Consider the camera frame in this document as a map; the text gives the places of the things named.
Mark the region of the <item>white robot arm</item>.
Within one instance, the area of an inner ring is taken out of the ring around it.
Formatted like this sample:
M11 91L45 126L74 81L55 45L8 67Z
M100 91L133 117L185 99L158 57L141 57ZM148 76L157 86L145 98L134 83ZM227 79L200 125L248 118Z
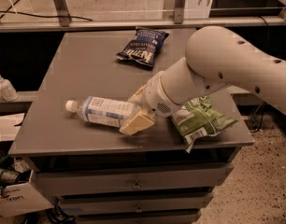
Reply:
M286 116L286 61L270 56L229 29L207 26L194 32L185 56L151 77L129 101L138 105L120 132L132 135L167 118L190 99L237 86Z

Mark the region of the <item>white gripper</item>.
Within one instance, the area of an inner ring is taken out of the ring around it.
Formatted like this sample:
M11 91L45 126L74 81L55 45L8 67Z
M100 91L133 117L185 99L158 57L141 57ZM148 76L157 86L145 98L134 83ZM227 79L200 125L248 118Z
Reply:
M141 86L129 99L128 102L143 106L120 127L120 132L126 135L144 131L155 123L155 115L167 118L180 110L181 105L171 101L162 85L163 71L150 78L146 86Z

